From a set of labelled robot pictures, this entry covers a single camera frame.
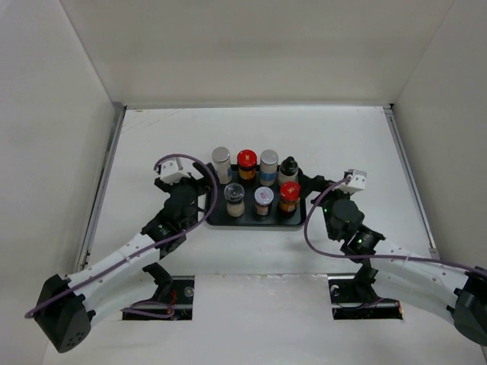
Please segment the black cap white bottle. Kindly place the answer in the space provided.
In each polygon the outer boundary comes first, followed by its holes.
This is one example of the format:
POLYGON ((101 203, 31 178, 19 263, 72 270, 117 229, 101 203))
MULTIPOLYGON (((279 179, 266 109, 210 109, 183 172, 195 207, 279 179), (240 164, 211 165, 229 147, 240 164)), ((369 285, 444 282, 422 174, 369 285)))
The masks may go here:
POLYGON ((298 181, 298 162, 292 157, 286 157, 279 166, 278 185, 298 181))

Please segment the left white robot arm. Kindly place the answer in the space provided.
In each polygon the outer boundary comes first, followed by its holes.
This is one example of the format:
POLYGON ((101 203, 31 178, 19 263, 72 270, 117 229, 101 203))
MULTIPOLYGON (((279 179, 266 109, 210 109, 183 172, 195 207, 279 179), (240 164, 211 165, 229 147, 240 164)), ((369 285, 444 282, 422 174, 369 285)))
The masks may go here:
POLYGON ((180 166, 170 173, 170 163, 181 159, 183 155, 171 154, 156 163, 155 184, 169 197, 129 242, 82 271, 53 275, 44 282, 26 318, 35 320, 59 353, 73 350, 105 316, 119 310, 131 312, 140 300, 163 303, 170 296, 172 277, 159 261, 205 220, 199 216, 203 211, 199 196, 218 190, 210 163, 193 161, 202 175, 199 179, 182 172, 180 166))

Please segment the red lid jar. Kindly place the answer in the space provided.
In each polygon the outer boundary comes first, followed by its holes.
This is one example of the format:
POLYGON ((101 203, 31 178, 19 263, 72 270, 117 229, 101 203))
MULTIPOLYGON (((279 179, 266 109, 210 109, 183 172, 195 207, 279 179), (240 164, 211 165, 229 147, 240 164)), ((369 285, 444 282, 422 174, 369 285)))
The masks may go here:
POLYGON ((237 154, 238 175, 244 185, 252 184, 256 177, 257 155, 250 149, 237 154))
POLYGON ((289 218, 298 209, 301 186, 294 181, 285 182, 279 191, 279 216, 282 219, 289 218))

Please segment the white lid spice jar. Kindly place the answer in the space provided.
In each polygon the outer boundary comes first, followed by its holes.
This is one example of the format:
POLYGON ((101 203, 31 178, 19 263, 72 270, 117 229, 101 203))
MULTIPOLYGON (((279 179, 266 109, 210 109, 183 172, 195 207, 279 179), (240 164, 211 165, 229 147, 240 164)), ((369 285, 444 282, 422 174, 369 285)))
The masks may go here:
POLYGON ((254 192, 254 211, 258 219, 268 217, 272 212, 275 194, 268 186, 260 186, 254 192))

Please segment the silver lid blue jar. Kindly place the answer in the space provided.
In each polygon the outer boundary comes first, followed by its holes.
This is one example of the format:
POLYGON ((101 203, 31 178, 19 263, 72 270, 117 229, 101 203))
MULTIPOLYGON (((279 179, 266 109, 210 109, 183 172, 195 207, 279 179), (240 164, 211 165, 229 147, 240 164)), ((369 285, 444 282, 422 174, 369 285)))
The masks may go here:
POLYGON ((220 184, 230 183, 232 180, 230 151, 226 147, 217 147, 212 152, 212 160, 220 184))

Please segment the grey lid salt shaker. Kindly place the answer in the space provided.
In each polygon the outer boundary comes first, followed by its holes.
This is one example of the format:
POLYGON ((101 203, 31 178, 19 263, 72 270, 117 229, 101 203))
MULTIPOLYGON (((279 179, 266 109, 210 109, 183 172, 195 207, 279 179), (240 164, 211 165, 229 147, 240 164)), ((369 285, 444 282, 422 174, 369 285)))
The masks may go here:
POLYGON ((227 213, 231 217, 240 217, 244 214, 245 189, 239 183, 230 183, 224 188, 224 198, 226 200, 227 213))

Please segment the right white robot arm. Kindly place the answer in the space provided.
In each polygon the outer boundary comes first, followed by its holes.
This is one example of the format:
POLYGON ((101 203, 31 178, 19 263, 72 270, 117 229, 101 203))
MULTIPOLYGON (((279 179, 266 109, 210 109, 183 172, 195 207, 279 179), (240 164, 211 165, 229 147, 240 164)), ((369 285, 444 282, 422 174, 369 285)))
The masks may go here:
POLYGON ((336 182, 300 172, 298 182, 301 198, 318 192, 311 208, 322 210, 328 238, 341 244, 339 253, 312 243, 308 247, 318 255, 359 266, 352 284, 358 299, 380 297, 408 303, 442 318, 472 342, 486 345, 484 268, 417 255, 364 225, 364 213, 352 200, 366 186, 364 171, 347 170, 336 182))

